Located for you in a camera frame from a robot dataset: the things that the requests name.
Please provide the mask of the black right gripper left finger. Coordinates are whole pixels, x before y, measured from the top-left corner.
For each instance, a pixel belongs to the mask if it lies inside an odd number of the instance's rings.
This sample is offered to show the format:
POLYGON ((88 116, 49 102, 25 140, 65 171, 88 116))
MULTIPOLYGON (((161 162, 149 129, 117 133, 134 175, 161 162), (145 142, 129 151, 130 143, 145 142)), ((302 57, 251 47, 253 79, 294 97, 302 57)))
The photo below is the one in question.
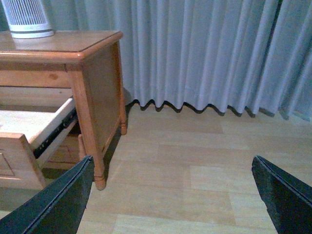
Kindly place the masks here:
POLYGON ((2 234, 75 234, 93 182, 94 161, 86 156, 45 189, 0 220, 2 234))

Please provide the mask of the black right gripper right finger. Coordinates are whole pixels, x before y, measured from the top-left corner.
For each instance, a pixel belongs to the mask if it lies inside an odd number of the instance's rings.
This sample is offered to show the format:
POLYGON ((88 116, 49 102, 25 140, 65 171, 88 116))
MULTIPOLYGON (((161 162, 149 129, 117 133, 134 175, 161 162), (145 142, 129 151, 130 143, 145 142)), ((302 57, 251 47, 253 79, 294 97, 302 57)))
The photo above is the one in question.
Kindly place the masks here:
POLYGON ((312 187, 261 156, 252 173, 259 195, 279 234, 312 232, 312 187))

